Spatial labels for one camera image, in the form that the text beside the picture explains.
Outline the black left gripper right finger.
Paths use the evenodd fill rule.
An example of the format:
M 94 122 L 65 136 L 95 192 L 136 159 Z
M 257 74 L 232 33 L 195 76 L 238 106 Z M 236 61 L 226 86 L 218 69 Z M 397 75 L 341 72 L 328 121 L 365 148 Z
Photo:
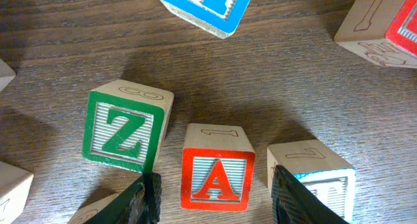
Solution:
M 282 165 L 275 166 L 271 197 L 276 224 L 347 224 Z

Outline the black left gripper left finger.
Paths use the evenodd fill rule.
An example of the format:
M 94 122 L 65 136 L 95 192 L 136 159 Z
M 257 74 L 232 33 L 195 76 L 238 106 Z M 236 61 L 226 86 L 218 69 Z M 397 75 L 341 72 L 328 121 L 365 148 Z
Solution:
M 87 224 L 157 224 L 160 221 L 162 177 L 143 173 Z

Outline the red A wooden block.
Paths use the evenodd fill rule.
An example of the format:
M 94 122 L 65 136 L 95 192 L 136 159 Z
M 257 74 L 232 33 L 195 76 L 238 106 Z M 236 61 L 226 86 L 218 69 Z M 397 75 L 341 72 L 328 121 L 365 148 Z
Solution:
M 255 151 L 242 127 L 189 124 L 182 151 L 180 206 L 245 212 L 254 167 Z

